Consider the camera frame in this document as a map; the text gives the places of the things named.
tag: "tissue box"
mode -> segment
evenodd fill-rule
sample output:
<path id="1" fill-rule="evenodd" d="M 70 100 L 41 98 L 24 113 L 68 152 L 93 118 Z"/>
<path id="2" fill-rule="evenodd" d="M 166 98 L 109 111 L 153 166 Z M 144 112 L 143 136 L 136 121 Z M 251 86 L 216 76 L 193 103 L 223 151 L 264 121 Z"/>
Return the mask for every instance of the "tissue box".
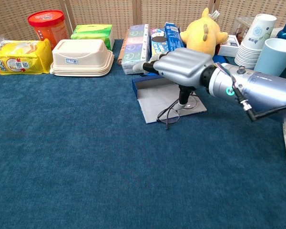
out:
<path id="1" fill-rule="evenodd" d="M 229 35 L 228 40 L 216 49 L 216 54 L 221 56 L 236 57 L 239 43 L 235 35 Z"/>
<path id="2" fill-rule="evenodd" d="M 149 58 L 149 24 L 131 26 L 121 63 L 124 73 L 136 74 L 136 72 L 133 71 L 133 66 L 141 61 L 149 61 Z"/>
<path id="3" fill-rule="evenodd" d="M 169 51 L 164 29 L 151 29 L 152 56 Z"/>
<path id="4" fill-rule="evenodd" d="M 114 45 L 112 25 L 77 25 L 71 39 L 102 39 L 111 51 Z"/>
<path id="5" fill-rule="evenodd" d="M 165 32 L 170 51 L 174 51 L 176 48 L 184 47 L 180 37 L 179 28 L 174 23 L 165 23 Z"/>

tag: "black cable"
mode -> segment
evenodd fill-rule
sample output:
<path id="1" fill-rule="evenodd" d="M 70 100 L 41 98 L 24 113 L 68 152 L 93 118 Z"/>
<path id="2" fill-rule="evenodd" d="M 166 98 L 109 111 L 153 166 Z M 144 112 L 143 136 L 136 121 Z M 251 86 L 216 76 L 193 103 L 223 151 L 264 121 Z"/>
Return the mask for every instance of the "black cable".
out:
<path id="1" fill-rule="evenodd" d="M 194 92 L 192 92 L 191 94 L 190 94 L 190 96 L 192 96 L 192 97 L 198 97 L 199 98 L 199 96 L 197 96 L 197 95 L 195 95 L 195 94 L 193 94 Z M 161 121 L 160 120 L 160 118 L 161 118 L 161 116 L 163 116 L 166 112 L 167 112 L 167 115 L 166 115 L 166 119 L 165 119 L 165 129 L 166 130 L 168 130 L 169 129 L 169 113 L 170 113 L 170 111 L 171 110 L 173 110 L 173 107 L 178 103 L 178 101 L 179 101 L 179 98 L 178 99 L 176 99 L 171 105 L 169 105 L 167 108 L 165 108 L 164 110 L 162 110 L 159 114 L 158 114 L 158 116 L 157 116 L 157 122 L 163 122 L 163 121 Z M 188 110 L 190 110 L 190 109 L 194 109 L 196 106 L 197 106 L 197 104 L 198 104 L 198 101 L 196 100 L 196 104 L 195 104 L 195 106 L 194 107 L 191 107 L 191 108 L 185 108 L 185 109 L 188 109 Z"/>
<path id="2" fill-rule="evenodd" d="M 260 119 L 260 118 L 264 118 L 264 117 L 270 116 L 272 114 L 275 114 L 275 113 L 278 113 L 278 112 L 284 111 L 284 110 L 286 110 L 286 106 L 281 106 L 281 107 L 271 109 L 269 111 L 258 112 L 255 114 L 255 117 L 257 119 Z"/>

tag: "white cup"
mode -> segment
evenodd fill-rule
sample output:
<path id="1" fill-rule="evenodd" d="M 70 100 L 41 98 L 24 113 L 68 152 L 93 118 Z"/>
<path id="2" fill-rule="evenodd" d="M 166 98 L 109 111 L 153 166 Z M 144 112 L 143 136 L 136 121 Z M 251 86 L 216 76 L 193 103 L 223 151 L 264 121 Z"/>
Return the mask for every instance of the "white cup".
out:
<path id="1" fill-rule="evenodd" d="M 235 59 L 238 60 L 239 62 L 243 62 L 246 64 L 256 64 L 256 62 L 247 61 L 247 60 L 239 58 L 239 57 L 236 57 Z"/>
<path id="2" fill-rule="evenodd" d="M 241 52 L 246 52 L 246 53 L 249 53 L 249 54 L 252 54 L 252 55 L 259 55 L 262 50 L 261 50 L 261 51 L 258 51 L 258 52 L 254 52 L 254 51 L 252 51 L 252 50 L 249 50 L 249 49 L 245 49 L 245 48 L 240 47 L 240 48 L 239 48 L 239 51 L 241 51 Z"/>
<path id="3" fill-rule="evenodd" d="M 251 63 L 251 62 L 248 62 L 248 61 L 245 61 L 245 60 L 242 60 L 242 59 L 239 59 L 238 57 L 235 57 L 234 59 L 235 63 L 239 66 L 244 66 L 246 68 L 254 68 L 255 67 L 255 62 L 254 63 Z"/>
<path id="4" fill-rule="evenodd" d="M 270 14 L 258 14 L 254 18 L 242 44 L 249 49 L 261 50 L 265 40 L 270 38 L 276 17 Z"/>
<path id="5" fill-rule="evenodd" d="M 250 52 L 261 52 L 262 51 L 262 49 L 250 49 L 249 47 L 247 47 L 243 43 L 241 43 L 240 48 L 243 50 L 246 50 L 246 51 L 250 51 Z"/>
<path id="6" fill-rule="evenodd" d="M 258 56 L 257 57 L 252 57 L 251 55 L 246 55 L 246 54 L 243 54 L 241 52 L 238 52 L 236 54 L 236 56 L 239 58 L 239 59 L 244 59 L 244 60 L 247 60 L 247 61 L 250 61 L 250 62 L 256 62 L 257 59 L 258 59 Z"/>
<path id="7" fill-rule="evenodd" d="M 257 60 L 249 60 L 249 59 L 245 59 L 242 57 L 237 57 L 240 61 L 246 62 L 246 63 L 250 63 L 250 64 L 256 64 Z"/>

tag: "cardboard box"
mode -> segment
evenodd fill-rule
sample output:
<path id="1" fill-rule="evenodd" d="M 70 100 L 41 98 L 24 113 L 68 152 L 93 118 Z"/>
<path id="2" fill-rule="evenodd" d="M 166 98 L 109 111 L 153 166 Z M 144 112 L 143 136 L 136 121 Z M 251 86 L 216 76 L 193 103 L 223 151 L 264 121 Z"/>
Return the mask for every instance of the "cardboard box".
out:
<path id="1" fill-rule="evenodd" d="M 177 84 L 161 77 L 146 76 L 133 79 L 133 91 L 140 104 L 141 111 L 147 124 L 157 121 L 158 114 L 170 106 L 179 97 Z M 180 117 L 206 112 L 206 107 L 198 97 L 193 109 L 182 109 Z"/>
<path id="2" fill-rule="evenodd" d="M 221 44 L 216 50 L 216 54 L 220 56 L 236 57 L 239 49 L 239 43 L 235 35 L 229 35 L 228 40 Z"/>
<path id="3" fill-rule="evenodd" d="M 149 47 L 149 24 L 131 26 L 121 62 L 125 74 L 136 74 L 133 71 L 133 66 L 141 61 L 149 61 Z"/>
<path id="4" fill-rule="evenodd" d="M 241 42 L 243 41 L 254 18 L 255 17 L 246 17 L 246 16 L 235 18 L 231 34 L 237 37 L 239 44 L 241 44 Z"/>
<path id="5" fill-rule="evenodd" d="M 180 37 L 179 28 L 174 23 L 165 23 L 165 32 L 170 51 L 174 51 L 176 48 L 184 47 Z"/>
<path id="6" fill-rule="evenodd" d="M 164 29 L 151 29 L 152 56 L 169 51 L 166 33 Z"/>

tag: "stuffed animal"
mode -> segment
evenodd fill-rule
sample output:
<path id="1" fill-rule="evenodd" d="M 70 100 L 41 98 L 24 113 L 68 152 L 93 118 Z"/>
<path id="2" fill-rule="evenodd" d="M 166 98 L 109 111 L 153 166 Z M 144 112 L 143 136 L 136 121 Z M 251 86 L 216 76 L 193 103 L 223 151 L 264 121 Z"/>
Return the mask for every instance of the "stuffed animal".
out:
<path id="1" fill-rule="evenodd" d="M 205 8 L 201 18 L 189 24 L 180 37 L 187 48 L 214 56 L 216 45 L 226 42 L 228 33 L 220 32 L 218 24 L 209 17 L 209 9 Z"/>

